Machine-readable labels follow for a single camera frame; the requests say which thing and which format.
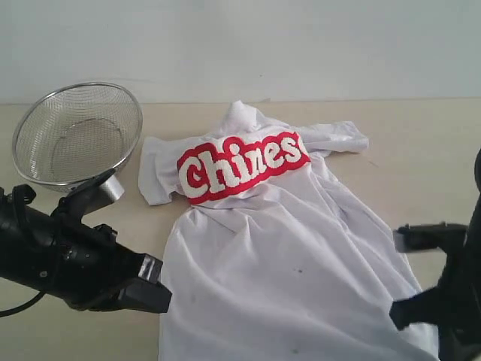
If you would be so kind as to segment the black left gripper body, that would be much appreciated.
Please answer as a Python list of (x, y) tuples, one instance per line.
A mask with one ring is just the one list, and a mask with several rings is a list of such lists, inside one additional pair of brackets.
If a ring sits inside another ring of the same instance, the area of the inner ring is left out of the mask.
[(160, 282), (163, 262), (118, 244), (113, 231), (96, 232), (104, 244), (80, 236), (59, 242), (56, 296), (77, 311), (128, 310), (122, 308), (123, 289), (135, 280)]

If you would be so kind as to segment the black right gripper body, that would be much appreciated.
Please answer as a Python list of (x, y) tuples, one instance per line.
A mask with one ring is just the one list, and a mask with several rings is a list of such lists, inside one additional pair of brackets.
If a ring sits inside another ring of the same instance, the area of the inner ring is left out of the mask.
[(446, 264), (437, 283), (439, 358), (475, 360), (480, 357), (480, 261), (461, 250), (443, 252)]

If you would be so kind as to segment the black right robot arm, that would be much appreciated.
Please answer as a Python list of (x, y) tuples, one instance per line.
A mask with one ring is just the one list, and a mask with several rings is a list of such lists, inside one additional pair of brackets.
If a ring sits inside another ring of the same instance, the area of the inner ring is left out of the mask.
[(441, 360), (480, 356), (480, 201), (468, 225), (405, 224), (392, 232), (399, 253), (442, 250), (446, 263), (437, 284), (392, 302), (389, 316), (397, 330), (417, 323), (437, 327)]

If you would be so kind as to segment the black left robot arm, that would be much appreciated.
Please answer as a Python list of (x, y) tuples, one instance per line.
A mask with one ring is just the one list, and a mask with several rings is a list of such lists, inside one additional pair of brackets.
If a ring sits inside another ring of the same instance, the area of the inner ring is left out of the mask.
[(76, 311), (167, 312), (172, 293), (160, 281), (160, 259), (119, 244), (106, 224), (83, 224), (64, 199), (50, 215), (31, 208), (34, 199), (28, 187), (1, 195), (1, 277), (37, 290), (30, 300), (3, 310), (2, 317), (27, 310), (44, 296)]

